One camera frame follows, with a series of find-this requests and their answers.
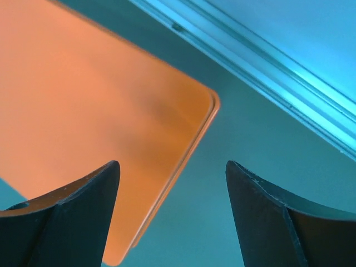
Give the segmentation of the orange box lid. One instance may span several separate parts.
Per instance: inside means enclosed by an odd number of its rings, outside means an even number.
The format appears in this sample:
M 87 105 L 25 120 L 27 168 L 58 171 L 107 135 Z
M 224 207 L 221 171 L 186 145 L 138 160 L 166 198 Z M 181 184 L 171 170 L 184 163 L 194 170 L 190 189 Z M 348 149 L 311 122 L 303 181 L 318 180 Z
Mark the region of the orange box lid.
M 212 123 L 213 90 L 59 1 L 1 2 L 1 178 L 27 199 L 116 160 L 122 263 Z

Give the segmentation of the orange chocolate box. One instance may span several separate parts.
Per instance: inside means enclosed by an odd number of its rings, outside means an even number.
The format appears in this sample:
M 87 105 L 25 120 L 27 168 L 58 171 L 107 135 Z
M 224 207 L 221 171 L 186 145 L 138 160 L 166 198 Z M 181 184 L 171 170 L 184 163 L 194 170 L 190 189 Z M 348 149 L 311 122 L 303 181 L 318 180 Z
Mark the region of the orange chocolate box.
M 177 180 L 179 179 L 180 175 L 182 174 L 184 168 L 186 167 L 188 161 L 191 159 L 191 156 L 195 152 L 198 144 L 202 140 L 203 136 L 209 129 L 210 125 L 212 124 L 216 114 L 218 113 L 218 110 L 221 105 L 221 101 L 217 93 L 212 90 L 208 89 L 209 97 L 211 100 L 211 107 L 210 111 L 208 112 L 208 115 L 204 121 L 204 123 L 201 125 L 200 129 L 198 130 L 196 136 L 192 140 L 191 145 L 185 152 L 183 159 L 177 166 L 177 168 L 174 170 L 172 173 L 172 177 L 168 179 L 168 182 L 164 185 L 163 189 L 161 190 L 159 196 L 157 197 L 157 200 L 153 204 L 153 207 L 149 210 L 147 216 L 145 217 L 143 223 L 140 225 L 139 230 L 137 234 L 134 236 L 133 241 L 130 243 L 128 249 L 125 251 L 124 256 L 118 263 L 120 265 L 125 257 L 129 254 L 129 252 L 139 243 L 140 239 L 144 235 L 145 231 L 147 228 L 150 226 L 152 220 L 154 219 L 155 215 L 159 211 L 161 205 L 164 203 L 165 199 L 167 198 L 168 194 L 172 190 L 173 186 L 176 184 Z

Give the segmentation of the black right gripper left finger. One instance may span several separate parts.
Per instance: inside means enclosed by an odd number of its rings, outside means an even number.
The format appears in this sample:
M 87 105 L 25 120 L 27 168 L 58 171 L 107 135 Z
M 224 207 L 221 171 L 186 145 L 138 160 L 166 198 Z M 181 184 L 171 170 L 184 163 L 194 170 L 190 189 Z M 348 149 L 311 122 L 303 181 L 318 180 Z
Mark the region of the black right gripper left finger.
M 1 266 L 100 266 L 120 183 L 110 161 L 1 211 Z

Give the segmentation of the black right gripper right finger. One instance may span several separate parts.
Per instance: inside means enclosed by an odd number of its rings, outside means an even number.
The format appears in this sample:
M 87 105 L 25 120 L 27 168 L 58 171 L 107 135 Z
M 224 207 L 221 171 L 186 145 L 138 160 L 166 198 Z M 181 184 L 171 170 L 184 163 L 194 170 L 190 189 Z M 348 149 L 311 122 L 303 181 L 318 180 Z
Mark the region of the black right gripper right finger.
M 235 161 L 226 164 L 245 266 L 355 266 L 355 214 L 317 204 Z

